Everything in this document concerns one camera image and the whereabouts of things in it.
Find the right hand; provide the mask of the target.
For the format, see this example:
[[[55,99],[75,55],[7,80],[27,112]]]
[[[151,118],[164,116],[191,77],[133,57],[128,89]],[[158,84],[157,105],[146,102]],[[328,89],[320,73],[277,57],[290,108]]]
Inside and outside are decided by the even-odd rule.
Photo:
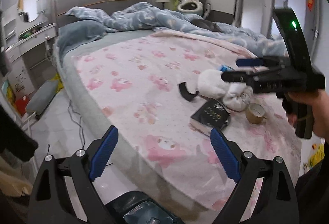
[[[289,93],[289,97],[298,103],[312,107],[314,118],[313,133],[328,143],[328,94],[325,90],[313,93]]]

